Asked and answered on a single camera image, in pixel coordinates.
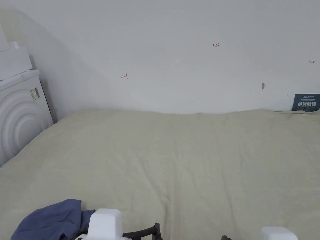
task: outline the sign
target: sign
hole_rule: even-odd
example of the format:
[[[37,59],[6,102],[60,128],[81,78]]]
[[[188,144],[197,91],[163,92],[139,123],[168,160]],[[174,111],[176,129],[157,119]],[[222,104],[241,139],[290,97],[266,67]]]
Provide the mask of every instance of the sign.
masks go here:
[[[296,94],[294,96],[292,111],[314,112],[319,110],[319,107],[320,94]]]

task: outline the blue clothing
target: blue clothing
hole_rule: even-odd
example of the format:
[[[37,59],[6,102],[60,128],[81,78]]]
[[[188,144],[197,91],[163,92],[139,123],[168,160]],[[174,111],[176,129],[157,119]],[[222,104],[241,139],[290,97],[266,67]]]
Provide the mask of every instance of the blue clothing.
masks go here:
[[[38,209],[22,220],[11,240],[71,240],[88,231],[94,211],[81,211],[75,199]]]

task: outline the washing machine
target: washing machine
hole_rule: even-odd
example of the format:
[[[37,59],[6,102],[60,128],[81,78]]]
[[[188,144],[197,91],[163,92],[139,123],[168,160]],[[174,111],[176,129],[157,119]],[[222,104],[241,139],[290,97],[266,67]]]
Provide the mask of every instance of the washing machine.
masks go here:
[[[0,81],[0,166],[51,125],[38,70]]]

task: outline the washing machine label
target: washing machine label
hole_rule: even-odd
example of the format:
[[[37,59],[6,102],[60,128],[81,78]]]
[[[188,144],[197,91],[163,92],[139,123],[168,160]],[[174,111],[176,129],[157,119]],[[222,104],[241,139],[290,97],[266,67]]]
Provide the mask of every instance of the washing machine label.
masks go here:
[[[37,88],[31,89],[30,94],[34,101],[37,100],[37,98],[40,98],[40,94]]]

